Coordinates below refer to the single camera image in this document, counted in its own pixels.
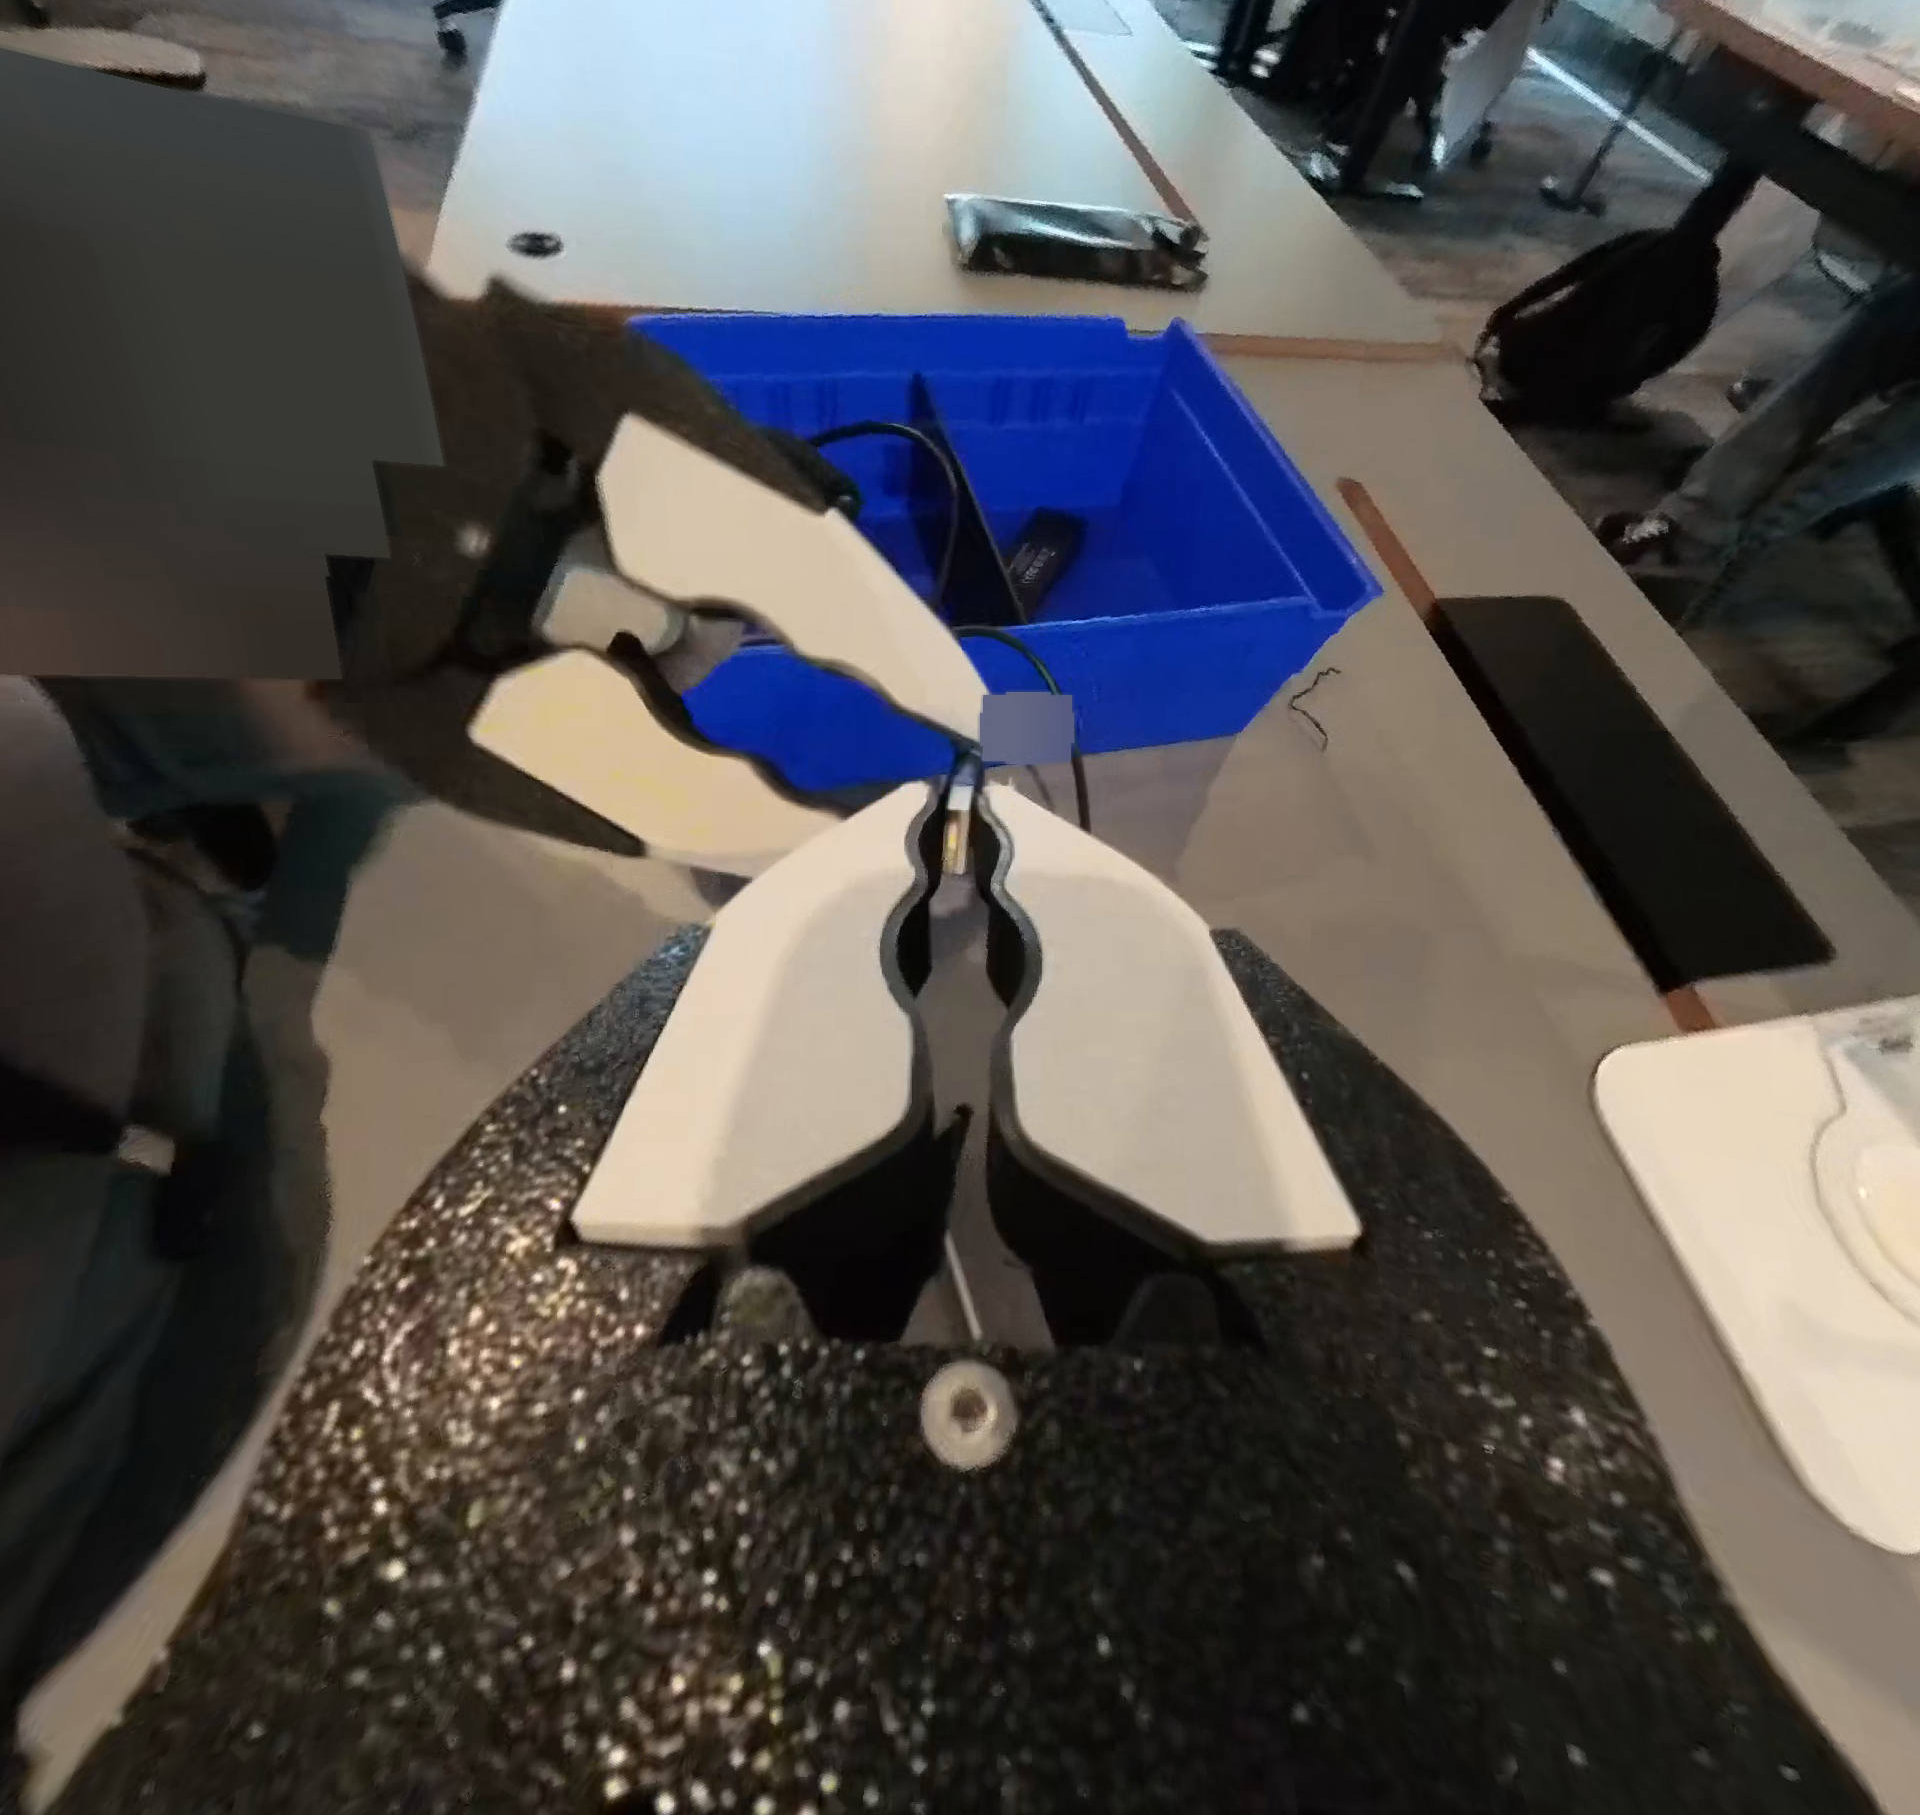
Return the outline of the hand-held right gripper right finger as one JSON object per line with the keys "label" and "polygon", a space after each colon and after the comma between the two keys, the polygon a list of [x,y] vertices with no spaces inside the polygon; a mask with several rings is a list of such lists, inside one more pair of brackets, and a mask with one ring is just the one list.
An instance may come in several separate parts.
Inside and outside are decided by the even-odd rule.
{"label": "hand-held right gripper right finger", "polygon": [[973,803],[1020,1170],[1169,1253],[1338,1253],[1356,1203],[1230,973],[1161,878],[1014,789]]}

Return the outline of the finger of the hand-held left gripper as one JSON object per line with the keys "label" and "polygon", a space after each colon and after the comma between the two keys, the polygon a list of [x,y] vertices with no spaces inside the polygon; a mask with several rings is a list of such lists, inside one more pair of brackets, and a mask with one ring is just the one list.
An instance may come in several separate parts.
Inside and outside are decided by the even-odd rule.
{"label": "finger of the hand-held left gripper", "polygon": [[840,510],[802,507],[638,414],[615,427],[596,483],[621,579],[685,611],[733,611],[950,741],[980,744],[983,674]]}
{"label": "finger of the hand-held left gripper", "polygon": [[900,802],[857,819],[781,793],[743,755],[699,744],[593,649],[556,649],[499,674],[467,725],[470,744],[660,865],[761,878],[900,878]]}

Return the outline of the black office chair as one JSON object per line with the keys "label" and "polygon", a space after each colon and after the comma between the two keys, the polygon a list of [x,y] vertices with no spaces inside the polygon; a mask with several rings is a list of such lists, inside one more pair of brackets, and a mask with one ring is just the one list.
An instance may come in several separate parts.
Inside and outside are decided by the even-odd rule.
{"label": "black office chair", "polygon": [[1491,159],[1496,115],[1556,0],[1319,0],[1326,194],[1420,200],[1434,172]]}

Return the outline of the instruction board with white stand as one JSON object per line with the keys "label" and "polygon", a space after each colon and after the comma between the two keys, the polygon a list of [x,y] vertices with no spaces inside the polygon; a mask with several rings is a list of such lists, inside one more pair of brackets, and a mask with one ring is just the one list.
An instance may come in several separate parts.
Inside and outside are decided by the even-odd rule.
{"label": "instruction board with white stand", "polygon": [[1631,1043],[1593,1104],[1801,1486],[1918,1555],[1918,998]]}

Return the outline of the black foil packet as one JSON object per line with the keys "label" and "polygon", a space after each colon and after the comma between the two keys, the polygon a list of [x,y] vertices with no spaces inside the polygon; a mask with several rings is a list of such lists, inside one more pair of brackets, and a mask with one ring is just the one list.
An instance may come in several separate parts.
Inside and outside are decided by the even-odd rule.
{"label": "black foil packet", "polygon": [[1206,231],[1161,212],[947,194],[954,261],[969,275],[1068,281],[1195,294],[1206,285]]}

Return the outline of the black rectangular table cover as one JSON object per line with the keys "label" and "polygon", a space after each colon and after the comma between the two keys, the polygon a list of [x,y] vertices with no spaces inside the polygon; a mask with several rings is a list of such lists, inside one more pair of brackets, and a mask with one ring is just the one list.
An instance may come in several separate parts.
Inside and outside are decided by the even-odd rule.
{"label": "black rectangular table cover", "polygon": [[1450,596],[1428,630],[1659,993],[1834,959],[1572,603]]}

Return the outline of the person's torso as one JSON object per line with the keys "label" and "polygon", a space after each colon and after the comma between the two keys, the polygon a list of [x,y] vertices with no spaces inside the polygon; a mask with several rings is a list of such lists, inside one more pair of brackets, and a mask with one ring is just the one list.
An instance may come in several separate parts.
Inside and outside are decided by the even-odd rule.
{"label": "person's torso", "polygon": [[3,680],[3,1727],[226,1466],[309,1311],[248,972],[387,812],[287,682]]}

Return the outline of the black backpack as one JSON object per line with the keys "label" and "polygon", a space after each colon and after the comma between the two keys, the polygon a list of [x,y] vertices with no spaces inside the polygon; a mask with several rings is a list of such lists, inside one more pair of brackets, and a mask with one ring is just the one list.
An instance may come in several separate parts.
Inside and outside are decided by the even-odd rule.
{"label": "black backpack", "polygon": [[1596,245],[1486,315],[1472,366],[1505,425],[1598,423],[1711,331],[1721,245],[1675,223]]}

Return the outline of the wooden office desk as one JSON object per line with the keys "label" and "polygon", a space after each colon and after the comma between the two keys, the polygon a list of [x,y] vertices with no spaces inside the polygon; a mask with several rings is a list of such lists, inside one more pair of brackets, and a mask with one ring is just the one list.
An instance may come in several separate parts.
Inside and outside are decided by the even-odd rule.
{"label": "wooden office desk", "polygon": [[1764,0],[1653,4],[1696,41],[1674,115],[1718,149],[1686,219],[1718,233],[1769,182],[1914,267],[1918,80],[1781,23]]}

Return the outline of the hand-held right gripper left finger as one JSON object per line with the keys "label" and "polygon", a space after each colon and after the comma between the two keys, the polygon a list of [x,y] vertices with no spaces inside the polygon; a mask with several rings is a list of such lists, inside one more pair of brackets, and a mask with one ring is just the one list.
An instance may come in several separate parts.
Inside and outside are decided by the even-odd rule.
{"label": "hand-held right gripper left finger", "polygon": [[743,1247],[931,1124],[947,793],[888,789],[713,915],[573,1232],[599,1247]]}

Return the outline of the blue plastic bin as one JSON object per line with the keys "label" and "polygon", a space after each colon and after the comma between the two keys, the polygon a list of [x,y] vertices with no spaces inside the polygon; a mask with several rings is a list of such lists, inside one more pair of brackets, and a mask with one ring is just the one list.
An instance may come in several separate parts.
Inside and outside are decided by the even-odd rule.
{"label": "blue plastic bin", "polygon": [[1087,518],[1042,614],[996,627],[1070,696],[1087,755],[1238,734],[1379,599],[1299,467],[1182,324],[1070,315],[636,315],[763,431],[854,486],[854,523],[931,599],[909,512],[925,371],[1002,555]]}

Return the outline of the grey usb hub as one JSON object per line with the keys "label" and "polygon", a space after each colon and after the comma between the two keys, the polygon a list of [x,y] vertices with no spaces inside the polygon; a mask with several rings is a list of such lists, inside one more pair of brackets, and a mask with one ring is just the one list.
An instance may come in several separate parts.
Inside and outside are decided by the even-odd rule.
{"label": "grey usb hub", "polygon": [[1087,518],[1070,510],[1040,507],[1027,516],[1002,556],[1014,626],[1029,626],[1042,614],[1054,590],[1075,567],[1087,533]]}

